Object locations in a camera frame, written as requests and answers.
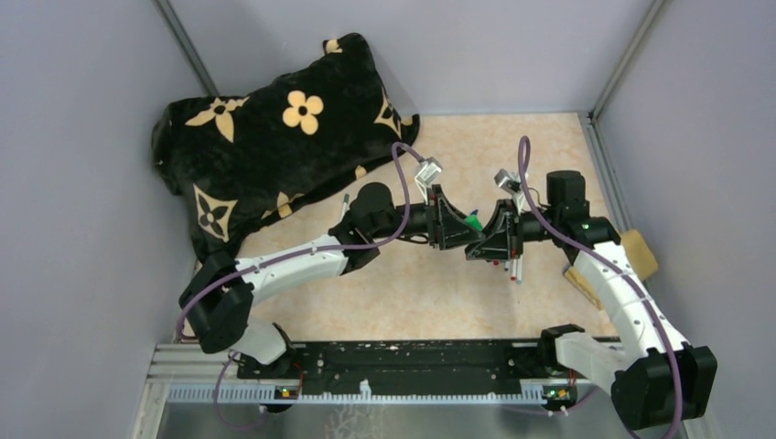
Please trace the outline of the bright green square cap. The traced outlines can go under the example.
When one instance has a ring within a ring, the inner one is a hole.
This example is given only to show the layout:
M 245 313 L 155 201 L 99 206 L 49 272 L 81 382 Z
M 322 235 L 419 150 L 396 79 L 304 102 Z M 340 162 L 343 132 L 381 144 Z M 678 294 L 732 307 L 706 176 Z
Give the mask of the bright green square cap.
M 483 231 L 483 225 L 477 213 L 471 213 L 465 218 L 465 222 L 474 230 Z

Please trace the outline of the white green-tip pen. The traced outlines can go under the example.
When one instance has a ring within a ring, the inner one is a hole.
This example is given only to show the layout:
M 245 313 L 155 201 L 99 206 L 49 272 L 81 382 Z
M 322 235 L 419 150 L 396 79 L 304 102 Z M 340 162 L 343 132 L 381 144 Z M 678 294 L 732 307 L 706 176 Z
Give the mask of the white green-tip pen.
M 346 193 L 344 195 L 344 197 L 343 197 L 342 205 L 341 205 L 341 210 L 340 210 L 340 217 L 339 218 L 341 220 L 345 217 L 347 211 L 349 210 L 349 205 L 350 205 L 350 195 L 348 193 Z

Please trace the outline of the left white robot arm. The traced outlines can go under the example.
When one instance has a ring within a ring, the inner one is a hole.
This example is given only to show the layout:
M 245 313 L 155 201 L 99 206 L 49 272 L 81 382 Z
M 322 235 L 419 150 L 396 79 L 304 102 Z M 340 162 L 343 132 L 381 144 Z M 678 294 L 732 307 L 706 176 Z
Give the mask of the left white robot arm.
M 208 257 L 181 294 L 179 304 L 193 337 L 206 354 L 247 354 L 272 378 L 293 367 L 286 334 L 273 323 L 250 323 L 253 306 L 298 285 L 365 267 L 398 238 L 426 235 L 439 250 L 469 245 L 483 233 L 454 209 L 439 185 L 425 203 L 393 203 L 390 189 L 370 183 L 360 189 L 340 223 L 313 241 L 255 258 Z

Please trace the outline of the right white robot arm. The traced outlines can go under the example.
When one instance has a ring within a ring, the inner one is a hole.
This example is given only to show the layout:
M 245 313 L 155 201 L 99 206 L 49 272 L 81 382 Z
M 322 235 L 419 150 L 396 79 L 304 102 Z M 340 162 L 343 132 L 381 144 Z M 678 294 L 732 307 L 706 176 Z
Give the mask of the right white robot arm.
M 550 327 L 540 335 L 539 370 L 560 377 L 569 369 L 587 378 L 608 394 L 632 431 L 671 424 L 676 416 L 704 416 L 717 358 L 665 317 L 613 225 L 591 216 L 585 178 L 573 170 L 547 174 L 544 205 L 529 202 L 530 189 L 517 174 L 502 169 L 494 180 L 509 198 L 498 201 L 480 241 L 467 246 L 467 258 L 517 267 L 526 243 L 552 241 L 592 288 L 621 343 L 614 350 L 579 326 Z

